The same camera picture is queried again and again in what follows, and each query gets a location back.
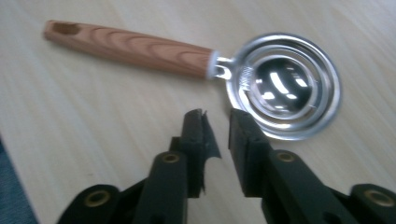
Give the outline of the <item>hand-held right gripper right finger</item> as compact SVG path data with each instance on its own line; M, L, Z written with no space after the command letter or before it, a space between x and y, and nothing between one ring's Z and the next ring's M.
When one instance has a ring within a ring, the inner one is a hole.
M298 155L272 149L249 113L231 111L229 149L244 195L262 200L268 224L358 224Z

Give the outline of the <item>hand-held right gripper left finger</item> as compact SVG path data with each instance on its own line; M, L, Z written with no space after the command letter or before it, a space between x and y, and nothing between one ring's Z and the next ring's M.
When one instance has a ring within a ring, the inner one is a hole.
M186 224L188 199L198 198L205 189L205 162L219 156L206 112L187 112L181 135L152 163L133 224Z

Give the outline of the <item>wooden handled metal egg separator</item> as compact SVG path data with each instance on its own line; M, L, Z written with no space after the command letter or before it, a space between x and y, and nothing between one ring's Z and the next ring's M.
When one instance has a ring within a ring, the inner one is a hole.
M222 78L232 107L248 112L267 136L278 140L303 140L322 131L341 103L341 80L331 59L297 35L257 36L232 58L214 49L85 23L47 21L43 36L122 63Z

